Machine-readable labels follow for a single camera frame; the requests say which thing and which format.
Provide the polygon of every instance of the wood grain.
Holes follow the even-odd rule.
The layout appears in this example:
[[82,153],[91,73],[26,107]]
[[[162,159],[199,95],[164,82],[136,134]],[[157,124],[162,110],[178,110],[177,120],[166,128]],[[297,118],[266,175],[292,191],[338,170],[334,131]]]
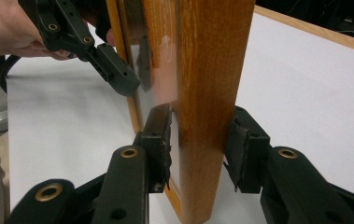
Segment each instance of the wood grain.
[[[106,0],[107,11],[109,13],[109,18],[112,23],[112,31],[115,37],[116,50],[122,59],[126,62],[129,61],[127,54],[123,31],[121,28],[120,13],[119,13],[119,4],[116,0]],[[143,121],[140,112],[140,107],[138,105],[137,95],[127,97],[127,104],[130,112],[130,119],[133,125],[134,132],[140,132],[143,130]]]
[[182,223],[204,223],[211,217],[254,4],[179,0]]
[[354,49],[354,37],[348,36],[348,35],[342,35],[339,34],[335,31],[325,29],[322,27],[319,27],[317,25],[305,22],[305,21],[300,21],[298,19],[295,19],[293,17],[289,17],[286,15],[283,15],[281,13],[269,10],[264,7],[258,7],[255,6],[255,13],[258,13],[264,17],[267,17],[269,19],[275,20],[282,22],[284,24],[287,24],[291,27],[294,27],[296,29],[308,32],[309,34],[312,35],[317,35],[322,38],[331,40],[332,42],[344,45],[348,48]]

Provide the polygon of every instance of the white table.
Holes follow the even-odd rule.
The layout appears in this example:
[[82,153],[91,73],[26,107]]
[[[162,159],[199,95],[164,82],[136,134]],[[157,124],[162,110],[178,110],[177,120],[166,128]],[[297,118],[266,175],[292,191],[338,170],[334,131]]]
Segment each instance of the white table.
[[[134,139],[125,98],[88,63],[23,59],[7,84],[12,207],[44,180],[78,187],[101,175]],[[273,146],[302,151],[354,192],[354,49],[255,14],[236,104]],[[223,169],[207,223],[243,221],[265,223],[259,196],[234,193]],[[164,194],[150,195],[150,223],[178,223]]]

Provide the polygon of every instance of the finger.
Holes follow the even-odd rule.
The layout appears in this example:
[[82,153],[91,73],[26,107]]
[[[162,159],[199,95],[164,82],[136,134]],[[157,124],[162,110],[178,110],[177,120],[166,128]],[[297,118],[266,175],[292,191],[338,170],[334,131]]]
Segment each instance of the finger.
[[106,40],[107,43],[110,44],[113,47],[116,47],[116,41],[115,41],[115,36],[113,35],[112,29],[108,30],[106,33]]

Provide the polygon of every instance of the clamp jaw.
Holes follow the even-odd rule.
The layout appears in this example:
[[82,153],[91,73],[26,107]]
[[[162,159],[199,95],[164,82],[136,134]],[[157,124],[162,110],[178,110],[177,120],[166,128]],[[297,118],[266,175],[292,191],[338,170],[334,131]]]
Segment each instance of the clamp jaw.
[[[117,93],[125,96],[135,93],[140,82],[134,70],[108,44],[96,48],[94,38],[79,16],[76,7],[89,7],[91,1],[76,0],[73,3],[71,0],[19,0],[19,4],[38,29],[49,50],[64,49],[76,54],[83,62],[90,62]],[[101,29],[97,31],[105,39],[110,25],[104,16],[100,19],[101,22],[97,24],[101,24]]]

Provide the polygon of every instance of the screw hole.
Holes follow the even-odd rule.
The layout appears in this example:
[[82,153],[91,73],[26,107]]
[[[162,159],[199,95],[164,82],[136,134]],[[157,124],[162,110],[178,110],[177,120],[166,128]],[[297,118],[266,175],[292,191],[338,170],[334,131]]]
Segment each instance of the screw hole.
[[134,148],[127,148],[121,152],[121,156],[124,158],[132,158],[138,154],[138,151]]
[[92,39],[89,38],[89,37],[84,37],[84,38],[83,38],[83,41],[84,41],[85,43],[90,43],[90,42],[92,42]]
[[49,29],[51,29],[52,31],[57,30],[57,25],[56,24],[49,24]]
[[110,214],[110,218],[114,220],[121,220],[127,216],[127,212],[123,209],[116,209]]
[[298,154],[296,154],[296,152],[289,149],[280,149],[278,151],[278,154],[287,159],[296,159],[298,157]]
[[44,203],[58,197],[61,192],[63,192],[63,185],[53,183],[40,189],[36,193],[35,198],[37,201]]

